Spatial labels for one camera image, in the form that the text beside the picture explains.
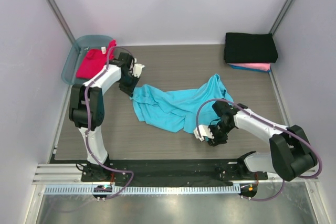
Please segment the cyan t-shirt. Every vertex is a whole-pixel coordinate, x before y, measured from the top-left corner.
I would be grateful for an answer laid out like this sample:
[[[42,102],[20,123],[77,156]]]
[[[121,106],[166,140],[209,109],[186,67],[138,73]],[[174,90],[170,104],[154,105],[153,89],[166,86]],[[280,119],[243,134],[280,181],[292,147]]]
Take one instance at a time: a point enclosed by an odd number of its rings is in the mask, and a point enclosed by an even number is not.
[[[196,119],[200,106],[210,99],[233,101],[218,74],[197,89],[165,92],[145,84],[135,88],[131,98],[140,122],[174,133],[183,130],[190,134],[196,129],[196,123],[209,125],[218,118],[210,102],[203,106]]]

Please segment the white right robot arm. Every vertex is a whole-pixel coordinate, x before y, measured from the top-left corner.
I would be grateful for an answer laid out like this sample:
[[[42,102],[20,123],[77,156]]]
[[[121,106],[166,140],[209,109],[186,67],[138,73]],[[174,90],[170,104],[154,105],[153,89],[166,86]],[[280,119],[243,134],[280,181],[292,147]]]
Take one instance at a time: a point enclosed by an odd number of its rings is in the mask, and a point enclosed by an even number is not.
[[[240,129],[265,141],[270,148],[268,153],[252,151],[238,159],[241,164],[236,169],[241,179],[250,179],[255,172],[268,172],[289,182],[296,177],[307,178],[305,173],[314,167],[318,168],[314,177],[321,173],[321,158],[312,149],[301,127],[276,124],[242,104],[224,99],[213,100],[212,108],[219,121],[205,129],[210,146],[225,144],[229,132]]]

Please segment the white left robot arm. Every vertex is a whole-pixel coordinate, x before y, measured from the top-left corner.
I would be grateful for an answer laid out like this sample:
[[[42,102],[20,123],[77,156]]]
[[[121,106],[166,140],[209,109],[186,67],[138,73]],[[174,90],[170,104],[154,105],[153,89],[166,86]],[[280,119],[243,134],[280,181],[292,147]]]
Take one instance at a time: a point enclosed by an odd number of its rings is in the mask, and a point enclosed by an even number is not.
[[[105,63],[93,78],[72,86],[69,119],[81,133],[87,150],[87,164],[82,169],[85,181],[93,179],[105,182],[115,172],[111,170],[101,131],[104,94],[118,83],[120,91],[133,97],[143,68],[131,54],[121,52],[117,58]]]

